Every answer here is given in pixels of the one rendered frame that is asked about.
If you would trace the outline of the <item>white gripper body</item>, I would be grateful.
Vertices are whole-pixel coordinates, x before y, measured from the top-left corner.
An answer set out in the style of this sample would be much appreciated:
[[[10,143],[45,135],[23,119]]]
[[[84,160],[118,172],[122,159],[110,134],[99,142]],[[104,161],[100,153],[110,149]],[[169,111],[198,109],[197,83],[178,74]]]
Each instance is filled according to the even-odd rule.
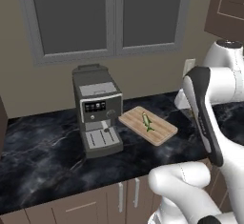
[[[174,99],[174,104],[179,110],[185,110],[191,107],[182,89],[178,91],[177,96]]]

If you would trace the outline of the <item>wooden cutting board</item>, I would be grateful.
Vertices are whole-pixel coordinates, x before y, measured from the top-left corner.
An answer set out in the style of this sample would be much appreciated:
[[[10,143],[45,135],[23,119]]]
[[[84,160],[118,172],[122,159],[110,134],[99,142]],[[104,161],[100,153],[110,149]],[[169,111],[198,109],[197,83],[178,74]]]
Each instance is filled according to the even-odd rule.
[[[145,112],[152,121],[152,131],[147,131],[144,126],[142,112]],[[124,112],[119,117],[119,121],[154,146],[160,146],[178,132],[176,126],[140,106]]]

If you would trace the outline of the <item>green fish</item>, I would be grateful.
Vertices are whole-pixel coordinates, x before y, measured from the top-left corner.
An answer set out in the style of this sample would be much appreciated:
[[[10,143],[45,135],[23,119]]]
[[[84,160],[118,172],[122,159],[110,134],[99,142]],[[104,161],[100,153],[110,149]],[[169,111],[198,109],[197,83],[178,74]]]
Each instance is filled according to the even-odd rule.
[[[147,128],[147,131],[152,131],[153,128],[151,127],[152,121],[150,118],[146,115],[145,112],[142,112],[142,119],[143,119],[143,124]]]

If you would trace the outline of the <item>grey espresso coffee machine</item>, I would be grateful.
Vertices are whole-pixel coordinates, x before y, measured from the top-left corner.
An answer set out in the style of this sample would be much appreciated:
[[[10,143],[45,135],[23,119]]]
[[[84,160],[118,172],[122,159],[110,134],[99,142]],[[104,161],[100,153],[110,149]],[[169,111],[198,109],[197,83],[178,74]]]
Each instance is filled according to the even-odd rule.
[[[123,94],[109,70],[100,64],[78,66],[72,71],[77,121],[87,158],[123,150],[115,127],[123,112]]]

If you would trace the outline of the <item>brown base cupboard door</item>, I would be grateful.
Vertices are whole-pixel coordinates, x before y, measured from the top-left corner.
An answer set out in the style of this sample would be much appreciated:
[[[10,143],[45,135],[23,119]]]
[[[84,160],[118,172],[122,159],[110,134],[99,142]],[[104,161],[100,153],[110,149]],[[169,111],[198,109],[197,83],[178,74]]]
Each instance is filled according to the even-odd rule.
[[[148,177],[146,175],[137,178],[140,179],[137,208],[133,206],[134,178],[130,179],[127,184],[126,224],[148,224],[149,218],[156,211],[161,201],[161,197],[154,194],[150,189]]]
[[[127,201],[127,182],[122,181],[124,186],[123,212],[118,211],[118,183],[112,184],[106,188],[107,208],[109,224],[126,224],[126,201]]]

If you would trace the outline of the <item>grey framed window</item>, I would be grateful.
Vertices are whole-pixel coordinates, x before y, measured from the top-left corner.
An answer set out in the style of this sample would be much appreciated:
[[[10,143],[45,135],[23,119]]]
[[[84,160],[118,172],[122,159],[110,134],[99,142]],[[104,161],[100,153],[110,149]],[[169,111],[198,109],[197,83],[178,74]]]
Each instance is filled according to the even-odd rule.
[[[180,48],[190,0],[20,0],[37,66]]]

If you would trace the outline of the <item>brown wide base cupboard front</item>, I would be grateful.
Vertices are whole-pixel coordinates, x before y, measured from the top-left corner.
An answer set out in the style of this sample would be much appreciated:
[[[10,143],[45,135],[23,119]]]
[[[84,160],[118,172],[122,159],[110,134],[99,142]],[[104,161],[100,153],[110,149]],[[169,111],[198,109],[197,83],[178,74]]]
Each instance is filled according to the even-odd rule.
[[[30,224],[107,224],[104,189],[60,198],[25,210]]]

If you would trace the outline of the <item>white wall outlet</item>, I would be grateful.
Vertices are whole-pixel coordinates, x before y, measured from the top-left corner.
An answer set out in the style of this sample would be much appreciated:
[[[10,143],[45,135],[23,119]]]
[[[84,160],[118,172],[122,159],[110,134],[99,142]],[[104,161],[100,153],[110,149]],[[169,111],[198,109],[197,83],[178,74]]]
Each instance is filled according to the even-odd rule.
[[[183,75],[186,75],[188,71],[190,71],[195,65],[195,59],[187,59],[185,61],[184,69],[183,69]]]

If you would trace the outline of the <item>brown wall cupboard door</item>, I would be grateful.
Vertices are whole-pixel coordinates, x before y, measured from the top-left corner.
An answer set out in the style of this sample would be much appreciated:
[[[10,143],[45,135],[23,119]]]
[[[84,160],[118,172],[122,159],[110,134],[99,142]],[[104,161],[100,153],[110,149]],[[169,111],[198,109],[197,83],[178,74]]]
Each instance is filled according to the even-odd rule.
[[[205,31],[223,39],[244,42],[244,0],[211,0]]]

